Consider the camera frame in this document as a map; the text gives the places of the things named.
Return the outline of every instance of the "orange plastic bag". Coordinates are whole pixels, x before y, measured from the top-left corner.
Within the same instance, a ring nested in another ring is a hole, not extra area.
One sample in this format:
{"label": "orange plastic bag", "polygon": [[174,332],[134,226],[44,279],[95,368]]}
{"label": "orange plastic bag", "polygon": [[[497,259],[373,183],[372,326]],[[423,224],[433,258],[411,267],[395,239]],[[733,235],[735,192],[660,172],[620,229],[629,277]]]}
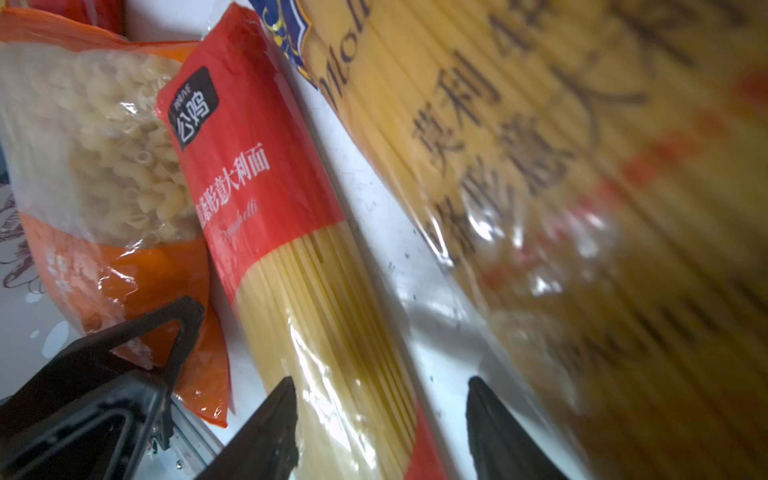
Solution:
{"label": "orange plastic bag", "polygon": [[[131,44],[23,8],[0,10],[0,140],[32,256],[85,333],[189,295],[208,304],[205,240],[154,98],[194,43]],[[117,354],[162,366],[178,327]],[[207,310],[176,394],[226,425],[227,348]]]}

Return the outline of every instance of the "brand logo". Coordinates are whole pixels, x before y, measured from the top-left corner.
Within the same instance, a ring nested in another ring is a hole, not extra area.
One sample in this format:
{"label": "brand logo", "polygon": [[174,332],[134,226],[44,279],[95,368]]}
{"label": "brand logo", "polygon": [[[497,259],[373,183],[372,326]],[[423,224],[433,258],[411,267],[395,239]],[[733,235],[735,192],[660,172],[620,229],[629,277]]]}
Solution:
{"label": "brand logo", "polygon": [[310,76],[304,67],[302,51],[306,34],[309,33],[312,24],[298,0],[250,0],[250,2],[261,15],[283,53],[309,80]]}
{"label": "brand logo", "polygon": [[210,79],[210,72],[201,67],[176,91],[168,111],[168,122],[182,151],[194,140],[203,123],[218,106],[219,95]]}

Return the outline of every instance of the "plastic wrap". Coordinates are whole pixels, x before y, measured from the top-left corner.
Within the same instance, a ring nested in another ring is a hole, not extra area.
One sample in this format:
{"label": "plastic wrap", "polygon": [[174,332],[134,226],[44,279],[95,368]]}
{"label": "plastic wrap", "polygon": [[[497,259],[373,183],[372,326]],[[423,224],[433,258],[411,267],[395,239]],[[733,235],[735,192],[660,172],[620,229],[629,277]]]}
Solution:
{"label": "plastic wrap", "polygon": [[298,392],[296,475],[445,478],[390,325],[258,16],[230,6],[158,95],[267,390]]}
{"label": "plastic wrap", "polygon": [[599,476],[768,475],[764,2],[253,3]]}
{"label": "plastic wrap", "polygon": [[[44,12],[0,10],[0,139],[46,290],[85,333],[181,296],[208,304],[207,248],[155,97],[195,44],[134,45]],[[163,366],[176,323],[116,352]],[[227,349],[208,309],[176,393],[226,425]]]}

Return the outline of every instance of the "dry spaghetti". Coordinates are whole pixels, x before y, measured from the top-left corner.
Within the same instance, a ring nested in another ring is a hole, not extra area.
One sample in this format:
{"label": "dry spaghetti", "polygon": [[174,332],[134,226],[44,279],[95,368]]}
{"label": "dry spaghetti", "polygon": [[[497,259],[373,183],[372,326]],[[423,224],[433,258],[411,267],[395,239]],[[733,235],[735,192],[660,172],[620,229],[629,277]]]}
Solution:
{"label": "dry spaghetti", "polygon": [[292,376],[301,478],[444,478],[349,226],[258,17],[232,5],[161,92],[264,385]]}
{"label": "dry spaghetti", "polygon": [[768,475],[762,2],[253,3],[601,477]]}

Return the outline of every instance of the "red packaging label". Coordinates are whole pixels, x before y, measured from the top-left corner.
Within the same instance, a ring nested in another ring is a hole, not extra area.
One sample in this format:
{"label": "red packaging label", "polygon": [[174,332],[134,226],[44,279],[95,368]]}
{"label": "red packaging label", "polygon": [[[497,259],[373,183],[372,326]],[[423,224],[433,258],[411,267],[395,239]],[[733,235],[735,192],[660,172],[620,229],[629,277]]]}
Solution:
{"label": "red packaging label", "polygon": [[225,15],[157,96],[230,302],[254,262],[344,220],[250,13]]}

